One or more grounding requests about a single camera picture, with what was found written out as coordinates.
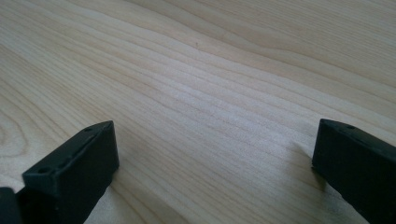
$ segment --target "light wood tabletop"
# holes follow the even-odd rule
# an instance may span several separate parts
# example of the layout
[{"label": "light wood tabletop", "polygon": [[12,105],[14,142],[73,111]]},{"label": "light wood tabletop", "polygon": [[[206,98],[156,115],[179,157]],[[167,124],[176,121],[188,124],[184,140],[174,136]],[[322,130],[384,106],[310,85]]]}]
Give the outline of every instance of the light wood tabletop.
[{"label": "light wood tabletop", "polygon": [[395,72],[391,0],[0,0],[0,186],[114,120],[86,223],[366,223],[318,122],[396,145]]}]

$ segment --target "wood grain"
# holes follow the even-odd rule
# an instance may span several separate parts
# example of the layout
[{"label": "wood grain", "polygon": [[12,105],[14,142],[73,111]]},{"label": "wood grain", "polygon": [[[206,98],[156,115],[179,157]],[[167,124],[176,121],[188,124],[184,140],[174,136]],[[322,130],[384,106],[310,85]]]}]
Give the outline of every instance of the wood grain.
[{"label": "wood grain", "polygon": [[113,119],[86,223],[366,223],[311,171],[318,121],[396,145],[396,4],[1,0],[0,184]]}]

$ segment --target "wooden table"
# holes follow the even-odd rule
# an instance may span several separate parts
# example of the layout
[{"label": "wooden table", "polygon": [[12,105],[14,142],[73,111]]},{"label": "wooden table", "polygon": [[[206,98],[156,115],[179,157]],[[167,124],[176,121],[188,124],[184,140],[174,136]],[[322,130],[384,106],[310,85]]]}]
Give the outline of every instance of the wooden table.
[{"label": "wooden table", "polygon": [[0,184],[112,119],[86,223],[365,223],[311,170],[318,121],[396,145],[396,3],[1,0]]}]

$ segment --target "black object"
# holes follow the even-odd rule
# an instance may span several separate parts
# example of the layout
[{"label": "black object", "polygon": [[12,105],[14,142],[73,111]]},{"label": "black object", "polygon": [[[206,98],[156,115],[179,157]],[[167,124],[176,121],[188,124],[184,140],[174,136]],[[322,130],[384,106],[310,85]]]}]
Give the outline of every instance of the black object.
[{"label": "black object", "polygon": [[83,223],[119,166],[113,121],[92,125],[24,172],[16,195],[0,188],[0,223]]},{"label": "black object", "polygon": [[370,223],[396,223],[396,147],[322,119],[312,164]]}]

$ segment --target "wooden surface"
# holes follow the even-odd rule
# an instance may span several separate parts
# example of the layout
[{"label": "wooden surface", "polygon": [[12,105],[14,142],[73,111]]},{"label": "wooden surface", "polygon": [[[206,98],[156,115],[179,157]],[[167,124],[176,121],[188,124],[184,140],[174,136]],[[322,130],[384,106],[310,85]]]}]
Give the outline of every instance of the wooden surface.
[{"label": "wooden surface", "polygon": [[396,4],[1,0],[0,185],[113,119],[86,223],[365,223],[311,171],[318,121],[396,145]]}]

